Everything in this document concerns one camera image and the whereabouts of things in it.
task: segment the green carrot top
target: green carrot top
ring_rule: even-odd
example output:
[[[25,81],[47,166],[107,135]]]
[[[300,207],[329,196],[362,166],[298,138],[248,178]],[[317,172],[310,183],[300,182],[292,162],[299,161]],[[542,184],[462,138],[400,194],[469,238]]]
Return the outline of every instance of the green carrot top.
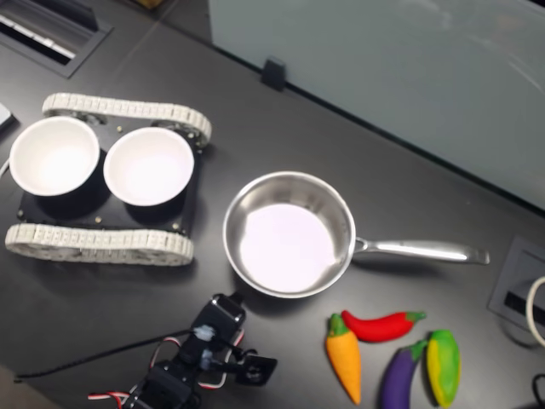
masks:
[[[330,318],[330,332],[327,335],[328,337],[339,337],[340,335],[346,334],[350,330],[344,325],[344,321],[339,314],[332,314]]]

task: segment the plastic vegetable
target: plastic vegetable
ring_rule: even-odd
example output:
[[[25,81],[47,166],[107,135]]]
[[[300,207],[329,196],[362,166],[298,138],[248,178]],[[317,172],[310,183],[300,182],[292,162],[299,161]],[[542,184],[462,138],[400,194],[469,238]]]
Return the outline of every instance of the plastic vegetable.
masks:
[[[376,320],[360,320],[346,310],[342,312],[342,319],[347,327],[356,337],[368,343],[381,343],[402,337],[418,320],[424,318],[425,313],[395,313]]]
[[[400,349],[386,369],[382,382],[381,409],[409,409],[410,384],[427,341]]]
[[[358,339],[339,314],[330,318],[330,331],[325,338],[325,349],[331,365],[348,395],[357,405],[361,401],[361,360]]]
[[[437,330],[432,333],[426,361],[435,400],[441,407],[449,407],[460,383],[460,351],[452,332]]]

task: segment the toy chili pepper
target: toy chili pepper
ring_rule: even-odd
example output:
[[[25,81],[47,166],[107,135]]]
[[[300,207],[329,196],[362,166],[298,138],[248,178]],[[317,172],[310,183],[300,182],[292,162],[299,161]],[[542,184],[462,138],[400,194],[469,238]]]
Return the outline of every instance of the toy chili pepper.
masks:
[[[356,337],[368,343],[381,343],[402,337],[418,320],[424,318],[424,313],[395,313],[376,320],[360,320],[346,310],[342,312],[342,319],[347,327]]]
[[[342,322],[339,314],[330,318],[330,330],[325,338],[325,349],[331,365],[353,402],[361,401],[361,360],[358,339]]]
[[[410,384],[427,341],[400,349],[386,369],[381,389],[382,409],[409,409]]]

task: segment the frosted glass panel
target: frosted glass panel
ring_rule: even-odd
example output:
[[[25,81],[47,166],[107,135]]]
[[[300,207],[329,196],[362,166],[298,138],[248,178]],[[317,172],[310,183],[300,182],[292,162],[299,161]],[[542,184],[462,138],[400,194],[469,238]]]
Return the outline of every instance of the frosted glass panel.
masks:
[[[545,10],[518,0],[209,0],[215,45],[545,209]]]

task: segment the toy eggplant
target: toy eggplant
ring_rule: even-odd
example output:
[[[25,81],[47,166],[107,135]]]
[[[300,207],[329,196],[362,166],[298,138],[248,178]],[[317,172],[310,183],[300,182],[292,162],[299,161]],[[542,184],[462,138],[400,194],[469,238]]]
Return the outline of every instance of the toy eggplant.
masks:
[[[381,409],[409,409],[410,385],[427,341],[400,349],[386,369],[381,388]]]
[[[441,407],[449,407],[460,383],[460,351],[449,330],[432,333],[427,345],[427,375],[435,400]]]

